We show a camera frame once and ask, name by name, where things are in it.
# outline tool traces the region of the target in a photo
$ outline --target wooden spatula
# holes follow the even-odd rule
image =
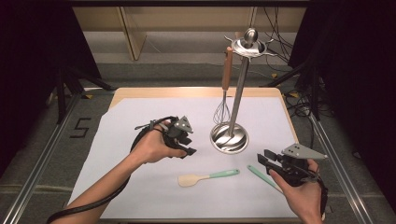
[[[233,170],[221,171],[211,175],[180,175],[178,177],[178,184],[181,187],[190,187],[195,185],[199,180],[202,179],[217,178],[217,177],[224,177],[224,176],[238,175],[238,174],[239,174],[239,170],[233,169]]]

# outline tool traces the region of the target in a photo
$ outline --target whisk handle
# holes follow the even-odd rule
[[[233,49],[227,48],[226,56],[224,60],[224,74],[221,82],[221,87],[224,91],[227,91],[230,87],[231,73],[233,69]]]

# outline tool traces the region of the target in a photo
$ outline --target teal handle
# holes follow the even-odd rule
[[[271,185],[274,189],[277,189],[279,192],[283,193],[282,189],[274,181],[272,181],[270,178],[268,178],[266,175],[264,175],[262,172],[256,169],[256,167],[252,165],[248,165],[247,168],[253,174],[261,178],[263,181],[267,182],[267,184]]]
[[[239,170],[238,169],[233,169],[233,170],[227,170],[227,171],[221,171],[218,173],[214,173],[209,175],[210,178],[217,178],[217,177],[224,177],[224,176],[229,176],[229,175],[239,175]]]

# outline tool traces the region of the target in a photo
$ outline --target whisk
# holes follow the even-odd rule
[[[221,87],[223,89],[223,98],[213,116],[213,121],[216,124],[227,122],[230,119],[230,109],[227,106],[227,90],[230,87],[230,78],[233,68],[233,49],[227,48],[226,56],[224,60],[224,73],[221,81]]]

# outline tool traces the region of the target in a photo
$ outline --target white sheet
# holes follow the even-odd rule
[[[194,133],[189,147],[198,151],[184,160],[166,158],[145,164],[132,174],[125,190],[115,198],[102,218],[252,218],[296,217],[282,194],[251,173],[257,153],[265,148],[280,153],[295,143],[291,127],[277,97],[244,97],[236,122],[249,135],[247,149],[236,155],[215,150],[209,140],[213,113],[221,98],[128,98],[103,115],[92,148],[72,193],[81,192],[120,162],[140,130],[134,127],[151,119],[186,116]],[[231,108],[233,98],[227,99]],[[209,175],[239,169],[240,175],[199,181],[182,188],[177,177]]]

